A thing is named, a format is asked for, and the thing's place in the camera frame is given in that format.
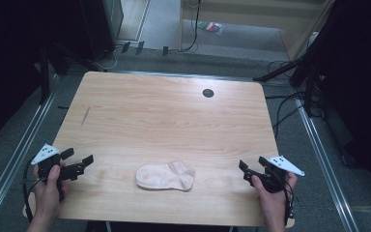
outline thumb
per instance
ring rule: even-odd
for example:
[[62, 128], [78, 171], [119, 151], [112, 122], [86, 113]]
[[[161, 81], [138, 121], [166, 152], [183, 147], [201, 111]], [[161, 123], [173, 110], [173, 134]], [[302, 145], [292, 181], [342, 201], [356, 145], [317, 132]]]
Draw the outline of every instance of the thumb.
[[251, 177], [251, 180], [252, 180], [252, 184], [254, 184], [254, 187], [257, 189], [257, 191], [259, 193], [261, 193], [265, 190], [264, 186], [262, 184], [262, 181], [260, 180], [259, 177], [254, 175], [254, 176]]
[[52, 169], [50, 169], [49, 176], [47, 177], [47, 185], [56, 186], [56, 182], [57, 182], [57, 179], [59, 178], [59, 175], [60, 175], [60, 166], [54, 165]]

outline wrist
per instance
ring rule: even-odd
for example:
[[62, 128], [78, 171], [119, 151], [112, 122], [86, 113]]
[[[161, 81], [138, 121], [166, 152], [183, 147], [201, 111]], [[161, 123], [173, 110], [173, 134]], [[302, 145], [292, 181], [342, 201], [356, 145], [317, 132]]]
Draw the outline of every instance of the wrist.
[[29, 225], [28, 232], [49, 232], [52, 227], [54, 219], [43, 217], [43, 216], [34, 216], [31, 224]]
[[269, 232], [285, 232], [285, 226], [279, 223], [267, 224]]

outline human hand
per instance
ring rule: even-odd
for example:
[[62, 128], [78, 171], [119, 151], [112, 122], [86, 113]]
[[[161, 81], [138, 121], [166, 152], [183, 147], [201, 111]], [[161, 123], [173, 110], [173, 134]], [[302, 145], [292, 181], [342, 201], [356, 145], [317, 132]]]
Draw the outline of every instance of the human hand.
[[[285, 231], [285, 202], [286, 197], [284, 191], [269, 193], [264, 189], [261, 180], [257, 176], [252, 176], [252, 183], [257, 189], [261, 210], [264, 215], [265, 224], [270, 232]], [[294, 189], [298, 177], [287, 172], [287, 184], [285, 189]]]
[[[36, 210], [28, 231], [50, 231], [54, 220], [60, 215], [61, 204], [56, 183], [61, 167], [54, 165], [49, 172], [47, 182], [35, 185]], [[34, 168], [34, 175], [38, 177], [38, 166]], [[62, 192], [66, 194], [66, 187], [62, 183]]]

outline wooden tabletop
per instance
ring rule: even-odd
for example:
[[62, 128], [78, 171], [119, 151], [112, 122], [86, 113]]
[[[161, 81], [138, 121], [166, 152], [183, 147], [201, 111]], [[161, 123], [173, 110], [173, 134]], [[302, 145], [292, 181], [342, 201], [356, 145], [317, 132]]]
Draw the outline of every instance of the wooden tabletop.
[[[53, 145], [74, 148], [67, 164], [95, 159], [60, 218], [110, 221], [262, 225], [239, 161], [264, 172], [258, 158], [278, 156], [258, 83], [105, 72], [85, 74]], [[177, 160], [195, 170], [191, 190], [136, 185], [140, 166]]]

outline white sock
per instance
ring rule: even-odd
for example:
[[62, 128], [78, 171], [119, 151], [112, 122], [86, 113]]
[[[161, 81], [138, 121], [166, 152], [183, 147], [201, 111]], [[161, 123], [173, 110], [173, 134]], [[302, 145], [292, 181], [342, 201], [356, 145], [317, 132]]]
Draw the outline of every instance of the white sock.
[[143, 165], [136, 174], [136, 184], [146, 189], [189, 190], [194, 184], [195, 171], [182, 162]]

